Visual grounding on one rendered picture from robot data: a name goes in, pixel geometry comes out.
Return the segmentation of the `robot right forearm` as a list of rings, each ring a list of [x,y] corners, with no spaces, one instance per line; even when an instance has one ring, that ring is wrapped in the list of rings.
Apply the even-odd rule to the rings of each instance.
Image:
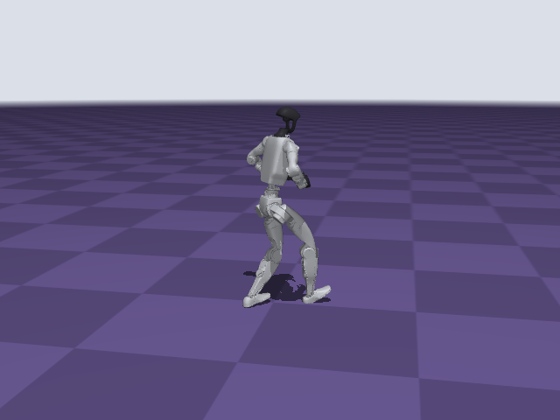
[[[295,182],[295,184],[297,185],[297,187],[299,189],[306,188],[307,182],[306,182],[306,179],[304,178],[304,175],[301,172],[301,169],[298,166],[298,164],[297,164],[297,171],[298,171],[299,175],[295,176],[295,177],[292,177],[293,181]]]

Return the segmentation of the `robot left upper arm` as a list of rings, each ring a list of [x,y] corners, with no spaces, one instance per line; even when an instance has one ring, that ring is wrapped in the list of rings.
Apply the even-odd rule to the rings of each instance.
[[[250,165],[254,165],[255,163],[257,163],[259,161],[259,156],[263,154],[264,152],[264,147],[265,147],[265,143],[267,140],[268,136],[266,136],[262,142],[257,145],[247,156],[247,162]]]

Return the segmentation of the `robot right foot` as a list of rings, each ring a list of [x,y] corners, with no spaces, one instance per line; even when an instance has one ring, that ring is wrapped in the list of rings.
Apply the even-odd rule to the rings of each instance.
[[[325,295],[327,295],[330,291],[331,291],[331,287],[329,285],[316,289],[314,290],[312,297],[307,297],[307,294],[305,296],[303,296],[303,303],[305,304],[311,304],[314,303],[315,301],[323,298]],[[311,293],[312,294],[312,293]],[[308,295],[310,296],[310,295]]]

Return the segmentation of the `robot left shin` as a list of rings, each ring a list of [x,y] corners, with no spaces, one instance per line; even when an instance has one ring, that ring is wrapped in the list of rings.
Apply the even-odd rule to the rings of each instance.
[[[268,250],[267,250],[268,251]],[[266,251],[266,254],[267,254]],[[270,280],[270,278],[272,277],[272,275],[274,274],[274,272],[276,271],[279,263],[281,262],[281,260],[279,262],[275,262],[273,263],[272,261],[268,261],[267,257],[265,257],[262,259],[262,261],[260,262],[258,271],[255,273],[256,277],[255,277],[255,281],[248,293],[248,296],[250,294],[250,297],[253,295],[253,297],[251,298],[255,298],[254,295],[257,293],[259,293],[261,291],[261,289],[263,288],[263,286]],[[257,296],[256,294],[256,296]]]

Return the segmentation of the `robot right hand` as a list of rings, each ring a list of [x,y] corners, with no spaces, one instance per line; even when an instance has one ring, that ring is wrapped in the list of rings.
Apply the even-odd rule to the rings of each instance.
[[[311,185],[310,185],[310,180],[308,179],[307,175],[305,175],[305,173],[304,173],[304,172],[302,172],[302,173],[303,173],[303,175],[304,175],[304,178],[306,179],[306,182],[307,182],[307,186],[306,186],[306,188],[308,188],[308,187],[311,187]]]

